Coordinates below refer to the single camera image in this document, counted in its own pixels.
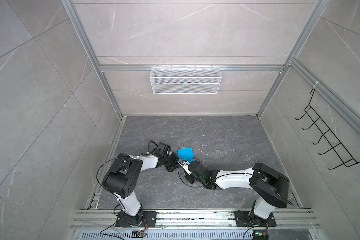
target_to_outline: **robotic arm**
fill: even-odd
[[[169,172],[182,167],[190,183],[198,181],[206,189],[254,189],[260,198],[253,203],[246,216],[253,225],[267,223],[276,207],[287,206],[289,179],[270,167],[255,163],[254,167],[245,170],[208,170],[199,161],[179,161],[177,155],[171,152],[171,147],[160,142],[157,148],[147,154],[128,156],[120,153],[103,178],[103,186],[115,195],[122,206],[125,221],[131,226],[139,226],[143,218],[143,207],[134,192],[140,171],[163,165]]]

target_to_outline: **blue sticky note pad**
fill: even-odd
[[[184,158],[188,162],[193,162],[193,151],[192,148],[179,148],[177,150],[177,154],[179,155],[179,160]]]

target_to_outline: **white wire basket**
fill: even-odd
[[[217,93],[218,67],[153,67],[149,75],[154,94]]]

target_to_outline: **gray marble floor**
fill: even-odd
[[[147,152],[149,140],[168,143],[173,151],[192,147],[209,170],[247,169],[262,162],[282,172],[255,116],[128,116],[115,155]],[[258,198],[252,189],[187,187],[177,171],[167,172],[165,167],[141,172],[137,184],[135,192],[145,209],[248,209]],[[292,193],[289,200],[294,205],[288,208],[298,207]],[[116,204],[113,195],[102,191],[99,209],[113,209]]]

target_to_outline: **black wire rack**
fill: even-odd
[[[342,166],[342,165],[344,165],[344,166],[346,166],[346,167],[350,167],[350,166],[353,166],[353,165],[355,165],[355,164],[359,164],[360,161],[357,161],[357,160],[352,156],[352,154],[347,150],[347,148],[346,148],[346,147],[343,145],[343,143],[339,140],[339,138],[336,136],[336,134],[334,134],[334,132],[332,132],[331,128],[327,125],[327,123],[320,117],[320,115],[316,112],[316,110],[315,110],[314,108],[312,108],[312,106],[311,106],[311,101],[312,101],[312,97],[313,97],[313,94],[314,94],[314,93],[315,93],[315,89],[313,88],[313,89],[311,90],[311,92],[310,92],[310,94],[312,94],[311,99],[309,100],[309,103],[308,103],[308,105],[306,106],[306,108],[304,108],[304,112],[305,112],[305,113],[304,113],[300,118],[295,118],[295,119],[296,119],[296,120],[300,120],[302,117],[304,117],[305,115],[307,115],[307,116],[312,120],[313,123],[312,123],[308,128],[306,128],[306,129],[303,128],[303,130],[304,130],[304,131],[305,131],[305,130],[308,130],[310,127],[312,127],[313,125],[315,125],[315,126],[317,127],[317,129],[321,132],[321,137],[319,138],[319,140],[317,141],[317,143],[314,143],[314,142],[312,142],[312,143],[313,143],[314,145],[317,145],[317,144],[321,141],[321,139],[324,137],[324,138],[326,139],[326,141],[328,142],[328,144],[331,146],[331,148],[328,149],[328,150],[327,150],[326,152],[324,152],[324,153],[319,153],[319,152],[318,152],[319,155],[326,154],[327,152],[329,152],[329,151],[331,151],[331,150],[335,151],[336,155],[339,157],[339,159],[341,160],[342,164],[340,164],[340,165],[338,165],[338,166],[336,166],[336,167],[333,167],[333,168],[329,168],[329,167],[328,167],[329,170],[338,168],[338,167],[340,167],[340,166]],[[312,109],[312,111],[314,111],[314,113],[318,116],[318,118],[317,118],[316,120],[313,120],[312,116],[309,115],[309,113],[308,113],[308,111],[311,110],[311,109]],[[319,121],[319,120],[321,120],[321,121],[325,124],[325,126],[328,128],[328,130],[326,130],[326,131],[324,132],[324,131],[322,131],[322,130],[320,129],[320,127],[317,125],[317,121]],[[337,139],[337,141],[339,142],[338,144],[332,145],[331,142],[328,140],[326,134],[328,135],[328,134],[330,134],[330,133]],[[343,148],[347,151],[347,153],[348,153],[349,156],[350,156],[350,160],[344,161],[344,160],[340,157],[339,153],[338,153],[338,152],[336,151],[336,149],[335,149],[335,147],[338,147],[338,146],[343,147]]]

